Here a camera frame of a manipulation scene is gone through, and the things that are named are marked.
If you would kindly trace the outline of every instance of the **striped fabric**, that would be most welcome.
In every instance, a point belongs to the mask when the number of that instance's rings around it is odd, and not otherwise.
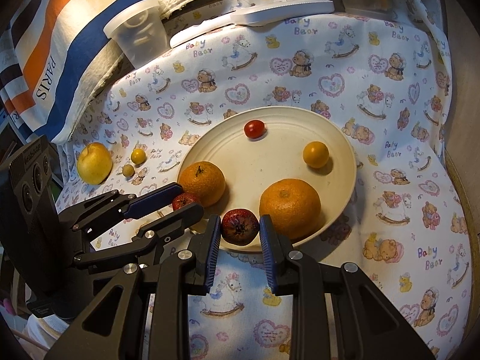
[[[122,58],[103,27],[138,1],[23,1],[0,36],[0,97],[25,139],[69,139]],[[166,17],[192,0],[159,1]]]

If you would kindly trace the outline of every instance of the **red apple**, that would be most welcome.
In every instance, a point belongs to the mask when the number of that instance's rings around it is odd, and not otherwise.
[[[228,211],[222,219],[222,237],[228,243],[245,246],[260,231],[260,224],[253,212],[244,208]]]
[[[200,200],[193,193],[183,192],[173,199],[172,208],[178,210],[190,203],[200,203]]]

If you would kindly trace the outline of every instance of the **metal screw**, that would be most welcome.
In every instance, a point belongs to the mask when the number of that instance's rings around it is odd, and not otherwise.
[[[289,252],[289,258],[291,260],[300,260],[303,257],[303,254],[299,250],[292,250]]]
[[[189,250],[180,250],[178,252],[178,258],[180,260],[188,260],[191,256],[193,256],[193,253]]]
[[[132,274],[132,273],[135,273],[135,272],[137,271],[137,269],[138,269],[137,264],[132,264],[132,263],[127,264],[127,265],[125,265],[125,266],[123,267],[123,271],[124,271],[127,275]]]
[[[347,272],[350,272],[351,274],[359,270],[358,265],[354,262],[345,263],[345,265],[343,266],[343,269],[345,269]]]

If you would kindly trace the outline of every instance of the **red cherry tomato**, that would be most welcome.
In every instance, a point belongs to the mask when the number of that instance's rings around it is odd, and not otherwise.
[[[243,131],[250,139],[260,138],[265,132],[265,123],[261,120],[251,120],[245,125]]]

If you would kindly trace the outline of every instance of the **yellow apple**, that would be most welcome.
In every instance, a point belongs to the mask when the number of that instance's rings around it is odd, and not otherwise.
[[[82,150],[77,160],[78,175],[88,184],[98,185],[107,178],[113,162],[104,144],[93,142]]]

